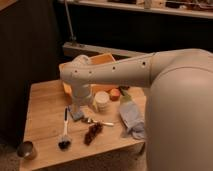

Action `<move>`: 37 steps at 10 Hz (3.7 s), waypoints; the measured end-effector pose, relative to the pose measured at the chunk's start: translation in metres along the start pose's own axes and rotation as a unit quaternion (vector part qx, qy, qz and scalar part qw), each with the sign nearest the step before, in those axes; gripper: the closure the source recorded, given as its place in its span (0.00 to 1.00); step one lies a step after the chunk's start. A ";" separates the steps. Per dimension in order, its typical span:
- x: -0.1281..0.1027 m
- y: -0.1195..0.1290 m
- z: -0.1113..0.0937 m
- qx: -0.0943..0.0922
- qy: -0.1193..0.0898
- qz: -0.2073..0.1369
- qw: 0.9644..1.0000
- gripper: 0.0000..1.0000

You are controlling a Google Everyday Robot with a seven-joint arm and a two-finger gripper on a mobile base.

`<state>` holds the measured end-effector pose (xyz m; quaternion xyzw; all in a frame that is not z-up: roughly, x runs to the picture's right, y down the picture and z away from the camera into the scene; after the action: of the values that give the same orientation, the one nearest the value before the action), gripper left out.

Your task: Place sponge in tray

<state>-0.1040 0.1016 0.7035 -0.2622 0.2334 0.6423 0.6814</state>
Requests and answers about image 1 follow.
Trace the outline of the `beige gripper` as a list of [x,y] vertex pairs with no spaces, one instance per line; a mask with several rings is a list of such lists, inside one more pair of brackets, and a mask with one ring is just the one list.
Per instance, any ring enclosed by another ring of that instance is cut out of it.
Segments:
[[91,106],[93,94],[90,84],[74,85],[72,89],[72,107],[74,112],[78,112],[81,106]]

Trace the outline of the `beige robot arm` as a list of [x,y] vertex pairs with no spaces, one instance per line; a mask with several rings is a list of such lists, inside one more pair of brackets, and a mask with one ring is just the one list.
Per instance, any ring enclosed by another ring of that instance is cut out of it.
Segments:
[[60,77],[78,106],[92,84],[148,87],[147,171],[213,171],[213,53],[161,51],[98,65],[80,55]]

